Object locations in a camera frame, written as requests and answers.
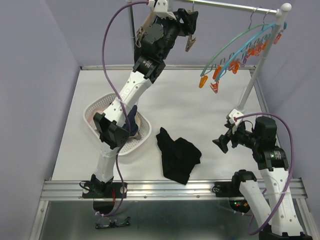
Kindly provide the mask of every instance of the hanging rack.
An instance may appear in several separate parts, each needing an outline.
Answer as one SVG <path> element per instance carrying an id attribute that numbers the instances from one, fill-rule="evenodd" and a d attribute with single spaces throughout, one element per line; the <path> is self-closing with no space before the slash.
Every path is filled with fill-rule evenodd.
<path id="1" fill-rule="evenodd" d="M 255 6 L 245 6 L 245 5 L 238 5 L 238 4 L 230 4 L 230 3 L 224 3 L 224 2 L 218 2 L 218 1 L 209 1 L 209 0 L 175 0 L 177 2 L 186 2 L 186 3 L 195 3 L 199 5 L 208 5 L 212 7 L 217 8 L 223 8 L 223 9 L 232 9 L 232 10 L 239 10 L 244 12 L 251 12 L 251 13 L 261 13 L 261 14 L 270 14 L 276 16 L 276 25 L 273 27 L 269 41 L 262 53 L 262 56 L 255 68 L 255 71 L 248 83 L 248 86 L 241 98 L 240 104 L 236 107 L 236 109 L 240 112 L 243 112 L 245 110 L 245 104 L 248 100 L 248 97 L 250 95 L 250 92 L 252 91 L 252 88 L 254 87 L 254 84 L 257 80 L 258 74 L 265 63 L 265 60 L 267 59 L 268 53 L 272 47 L 272 44 L 278 34 L 278 31 L 280 30 L 282 24 L 284 23 L 289 11 L 291 10 L 291 4 L 290 3 L 284 3 L 281 6 L 281 9 L 268 9 L 268 8 L 260 8 Z M 130 28 L 134 29 L 134 16 L 133 12 L 129 11 L 129 21 L 130 21 Z M 133 49 L 135 48 L 136 40 L 135 40 L 135 32 L 131 30 L 131 37 L 132 37 L 132 46 Z"/>

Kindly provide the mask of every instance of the black cloth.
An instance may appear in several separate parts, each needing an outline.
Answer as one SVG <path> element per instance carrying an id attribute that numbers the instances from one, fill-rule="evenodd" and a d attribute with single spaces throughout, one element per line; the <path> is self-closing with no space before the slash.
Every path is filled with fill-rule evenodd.
<path id="1" fill-rule="evenodd" d="M 163 127 L 156 139 L 162 153 L 163 176 L 186 185 L 191 171 L 196 164 L 200 164 L 201 152 L 182 137 L 173 141 Z"/>
<path id="2" fill-rule="evenodd" d="M 136 135 L 136 133 L 139 130 L 138 125 L 136 124 L 136 120 L 135 120 L 137 110 L 138 110 L 137 105 L 134 105 L 128 114 L 128 119 L 129 119 L 129 123 L 130 123 L 130 136 Z M 127 119 L 125 120 L 125 124 L 123 125 L 122 128 L 129 131 L 129 125 L 127 124 Z"/>

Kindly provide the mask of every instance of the hook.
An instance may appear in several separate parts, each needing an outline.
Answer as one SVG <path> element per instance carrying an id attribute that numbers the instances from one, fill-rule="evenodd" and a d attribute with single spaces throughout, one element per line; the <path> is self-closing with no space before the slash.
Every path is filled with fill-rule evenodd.
<path id="1" fill-rule="evenodd" d="M 248 27 L 248 29 L 250 29 L 251 27 L 251 24 L 252 24 L 252 15 L 255 13 L 255 11 L 257 11 L 259 8 L 262 8 L 261 6 L 258 6 L 256 9 L 253 9 L 253 12 L 251 13 L 251 16 L 250 16 L 250 25 Z"/>
<path id="2" fill-rule="evenodd" d="M 262 25 L 262 29 L 261 29 L 261 30 L 263 30 L 263 29 L 264 29 L 264 27 L 265 27 L 265 18 L 266 18 L 267 14 L 268 14 L 271 10 L 274 10 L 274 9 L 273 9 L 273 8 L 271 8 L 269 11 L 267 11 L 267 12 L 265 13 L 265 15 L 264 15 L 264 17 L 263 17 L 263 20 L 262 20 L 263 25 Z"/>

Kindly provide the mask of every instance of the metal pole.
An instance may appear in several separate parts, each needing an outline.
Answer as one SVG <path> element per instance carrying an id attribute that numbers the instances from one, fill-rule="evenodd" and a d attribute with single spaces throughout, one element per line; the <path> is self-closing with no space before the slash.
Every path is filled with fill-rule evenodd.
<path id="1" fill-rule="evenodd" d="M 135 21 L 134 21 L 134 11 L 132 6 L 128 7 L 128 11 L 129 11 L 129 22 L 130 22 L 130 35 L 131 35 L 131 39 L 132 39 L 132 50 L 135 50 L 135 45 L 136 45 L 136 31 L 135 31 Z"/>
<path id="2" fill-rule="evenodd" d="M 273 9 L 266 9 L 266 8 L 257 9 L 254 6 L 244 6 L 244 5 L 230 4 L 230 3 L 218 2 L 218 1 L 208 1 L 208 0 L 178 0 L 178 1 L 188 2 L 188 3 L 194 2 L 195 4 L 200 4 L 200 5 L 208 5 L 208 6 L 213 6 L 217 8 L 240 10 L 240 11 L 246 11 L 251 13 L 255 10 L 254 13 L 261 13 L 261 14 L 268 13 L 269 15 L 277 14 L 277 10 L 273 10 Z"/>
<path id="3" fill-rule="evenodd" d="M 236 107 L 236 109 L 240 112 L 243 112 L 245 110 L 245 104 L 248 100 L 248 97 L 251 93 L 251 90 L 252 88 L 254 87 L 254 84 L 257 80 L 257 76 L 262 68 L 262 66 L 264 65 L 265 63 L 265 60 L 267 59 L 267 56 L 268 56 L 268 53 L 272 47 L 272 44 L 274 43 L 274 40 L 279 32 L 279 30 L 281 29 L 282 25 L 284 24 L 285 22 L 285 19 L 289 13 L 289 11 L 291 10 L 291 4 L 289 3 L 284 3 L 282 6 L 281 6 L 281 9 L 280 9 L 280 14 L 278 15 L 277 17 L 277 20 L 276 20 L 276 23 L 275 23 L 275 26 L 273 27 L 273 30 L 271 32 L 271 36 L 268 40 L 268 43 L 262 53 L 262 56 L 259 60 L 259 63 L 258 65 L 256 66 L 256 69 L 250 79 L 250 82 L 248 84 L 248 86 L 246 87 L 246 90 L 243 94 L 243 97 L 240 101 L 240 104 Z"/>

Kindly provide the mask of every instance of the plastic clip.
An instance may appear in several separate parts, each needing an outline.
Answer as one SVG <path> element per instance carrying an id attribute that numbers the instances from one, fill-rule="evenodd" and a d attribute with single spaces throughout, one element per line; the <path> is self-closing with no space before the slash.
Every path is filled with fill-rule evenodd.
<path id="1" fill-rule="evenodd" d="M 279 41 L 279 39 L 281 38 L 281 36 L 282 36 L 282 33 L 283 32 L 283 30 L 281 30 L 279 33 L 278 33 L 278 35 L 275 37 L 275 39 L 274 39 L 274 41 L 273 41 L 273 44 L 277 44 L 278 43 L 278 41 Z"/>
<path id="2" fill-rule="evenodd" d="M 243 65 L 243 66 L 246 64 L 247 60 L 248 60 L 248 54 L 245 53 L 244 58 L 243 58 L 243 61 L 242 61 L 242 65 Z"/>
<path id="3" fill-rule="evenodd" d="M 269 39 L 267 39 L 267 40 L 264 42 L 264 44 L 262 45 L 262 50 L 265 50 L 265 48 L 266 48 L 266 46 L 267 46 L 267 44 L 268 44 L 268 41 L 269 41 Z"/>
<path id="4" fill-rule="evenodd" d="M 255 47 L 249 48 L 246 53 L 247 53 L 248 57 L 254 56 L 255 55 Z"/>
<path id="5" fill-rule="evenodd" d="M 218 65 L 218 67 L 215 69 L 214 74 L 212 76 L 212 79 L 216 80 L 218 74 L 220 73 L 222 67 L 220 65 Z"/>
<path id="6" fill-rule="evenodd" d="M 215 94 L 217 94 L 219 88 L 219 81 L 217 81 L 216 83 L 210 83 L 210 88 L 212 89 L 212 91 L 214 91 Z"/>
<path id="7" fill-rule="evenodd" d="M 228 67 L 228 70 L 231 71 L 234 67 L 235 67 L 235 60 L 233 59 Z"/>
<path id="8" fill-rule="evenodd" d="M 204 75 L 203 77 L 201 77 L 201 80 L 199 82 L 199 88 L 202 89 L 204 87 L 204 85 L 206 84 L 206 81 L 208 80 L 208 76 Z"/>
<path id="9" fill-rule="evenodd" d="M 232 68 L 233 74 L 236 74 L 236 73 L 238 72 L 239 65 L 240 65 L 240 60 L 237 59 L 237 60 L 235 61 L 234 67 Z"/>
<path id="10" fill-rule="evenodd" d="M 256 48 L 254 50 L 254 55 L 257 57 L 260 55 L 260 52 L 262 50 L 262 47 L 263 47 L 263 44 L 262 43 L 259 43 L 256 45 Z"/>

